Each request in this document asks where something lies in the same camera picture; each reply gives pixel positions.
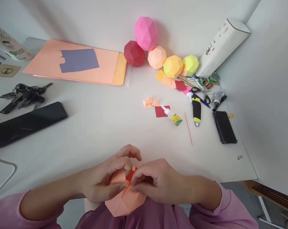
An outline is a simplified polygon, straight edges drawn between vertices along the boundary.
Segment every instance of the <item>yellow box cutter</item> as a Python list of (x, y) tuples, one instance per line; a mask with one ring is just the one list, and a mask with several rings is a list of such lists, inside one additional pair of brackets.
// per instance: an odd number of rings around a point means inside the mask
[(193, 113), (194, 113), (194, 122), (196, 126), (200, 126), (201, 122), (201, 101), (200, 98), (196, 95), (192, 95), (192, 104), (193, 104)]

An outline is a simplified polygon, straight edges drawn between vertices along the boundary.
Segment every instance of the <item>person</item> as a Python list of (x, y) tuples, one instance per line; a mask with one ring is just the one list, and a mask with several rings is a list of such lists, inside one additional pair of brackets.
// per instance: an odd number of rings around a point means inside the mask
[[(109, 184), (110, 176), (132, 170), (130, 158), (142, 160), (140, 150), (124, 146), (103, 163), (76, 174), (0, 200), (0, 228), (61, 228), (63, 206), (83, 194), (90, 202), (112, 199), (124, 183)], [(132, 191), (147, 196), (129, 216), (113, 217), (105, 204), (86, 212), (76, 228), (258, 228), (257, 222), (231, 190), (202, 176), (184, 176), (161, 158), (140, 166), (131, 179)], [(192, 204), (189, 217), (178, 204)]]

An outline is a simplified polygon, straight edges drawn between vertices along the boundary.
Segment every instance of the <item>pink sleeve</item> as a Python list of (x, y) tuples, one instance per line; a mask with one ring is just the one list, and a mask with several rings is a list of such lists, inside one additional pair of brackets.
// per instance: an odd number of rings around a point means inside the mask
[(251, 217), (233, 191), (226, 190), (221, 184), (218, 185), (222, 191), (219, 206), (214, 211), (209, 211), (198, 204), (194, 204), (189, 214), (189, 220), (192, 226), (196, 229), (258, 229), (257, 222)]
[(57, 217), (63, 212), (63, 208), (57, 215), (41, 221), (25, 219), (20, 213), (20, 203), (26, 193), (14, 194), (0, 200), (0, 229), (60, 229)]

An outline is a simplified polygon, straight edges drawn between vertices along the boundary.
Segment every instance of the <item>purple paper sheet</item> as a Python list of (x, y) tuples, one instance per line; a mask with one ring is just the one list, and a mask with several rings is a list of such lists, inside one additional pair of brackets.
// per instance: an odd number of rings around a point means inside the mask
[(61, 50), (65, 63), (60, 64), (61, 72), (79, 72), (99, 68), (94, 49)]

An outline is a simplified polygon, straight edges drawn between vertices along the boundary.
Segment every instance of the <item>red paper ball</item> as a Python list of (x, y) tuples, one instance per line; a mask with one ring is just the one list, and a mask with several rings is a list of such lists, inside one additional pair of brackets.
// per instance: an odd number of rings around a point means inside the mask
[(129, 41), (124, 48), (124, 56), (128, 64), (134, 67), (140, 67), (144, 63), (144, 50), (136, 41)]

